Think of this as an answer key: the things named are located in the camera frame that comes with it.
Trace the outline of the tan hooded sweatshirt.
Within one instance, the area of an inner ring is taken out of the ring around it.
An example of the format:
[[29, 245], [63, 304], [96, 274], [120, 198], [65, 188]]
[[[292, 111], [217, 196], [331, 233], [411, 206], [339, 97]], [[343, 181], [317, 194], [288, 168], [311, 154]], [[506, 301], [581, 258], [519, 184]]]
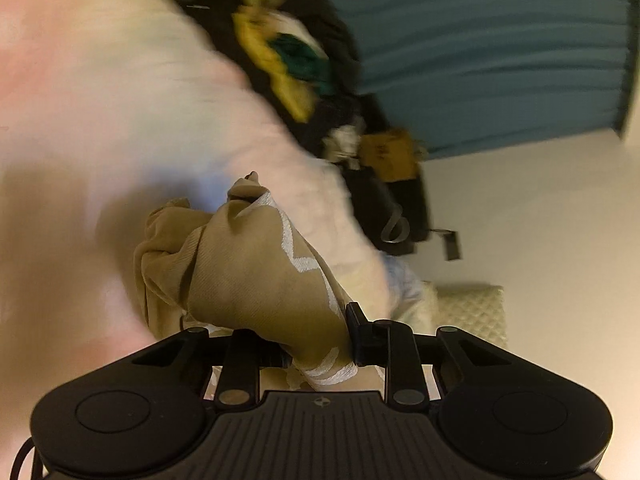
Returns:
[[293, 363], [271, 385], [381, 390], [383, 372], [350, 355], [350, 297], [252, 172], [215, 212], [172, 200], [146, 219], [134, 251], [142, 318], [162, 339], [191, 327], [252, 330]]

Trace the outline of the pile of mixed clothes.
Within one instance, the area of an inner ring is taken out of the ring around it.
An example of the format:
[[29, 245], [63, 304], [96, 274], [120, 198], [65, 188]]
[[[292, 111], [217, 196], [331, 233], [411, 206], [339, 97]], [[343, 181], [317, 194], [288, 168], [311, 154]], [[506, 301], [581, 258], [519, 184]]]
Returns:
[[311, 155], [390, 130], [375, 97], [358, 90], [356, 41], [329, 0], [175, 2]]

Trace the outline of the quilted cream pillow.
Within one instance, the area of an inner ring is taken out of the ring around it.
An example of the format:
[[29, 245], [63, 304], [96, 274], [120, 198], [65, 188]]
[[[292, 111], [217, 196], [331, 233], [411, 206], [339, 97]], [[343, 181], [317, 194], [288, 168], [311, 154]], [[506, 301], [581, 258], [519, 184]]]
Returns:
[[427, 307], [427, 326], [434, 332], [440, 326], [454, 326], [495, 346], [508, 348], [508, 326], [503, 307], [503, 288], [492, 285], [438, 288], [423, 283]]

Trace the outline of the yellow paper bag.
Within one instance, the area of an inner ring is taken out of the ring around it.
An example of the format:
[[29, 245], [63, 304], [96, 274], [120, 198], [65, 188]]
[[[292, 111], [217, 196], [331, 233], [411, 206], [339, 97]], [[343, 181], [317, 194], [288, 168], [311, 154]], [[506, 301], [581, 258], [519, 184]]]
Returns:
[[358, 155], [361, 165], [371, 168], [386, 183], [413, 180], [419, 175], [421, 154], [405, 128], [365, 134]]

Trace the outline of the pastel bed duvet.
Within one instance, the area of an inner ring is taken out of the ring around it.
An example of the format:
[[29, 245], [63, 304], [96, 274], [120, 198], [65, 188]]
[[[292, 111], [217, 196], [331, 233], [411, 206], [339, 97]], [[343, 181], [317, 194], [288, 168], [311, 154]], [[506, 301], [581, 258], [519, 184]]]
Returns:
[[1, 463], [55, 386], [150, 343], [134, 248], [257, 172], [370, 318], [399, 286], [308, 156], [170, 0], [1, 0]]

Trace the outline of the large blue curtain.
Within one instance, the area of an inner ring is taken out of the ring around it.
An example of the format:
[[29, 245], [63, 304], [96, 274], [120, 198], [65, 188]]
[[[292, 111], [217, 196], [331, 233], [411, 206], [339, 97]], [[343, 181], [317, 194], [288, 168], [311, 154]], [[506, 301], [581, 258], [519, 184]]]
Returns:
[[637, 0], [329, 0], [358, 90], [435, 157], [618, 130]]

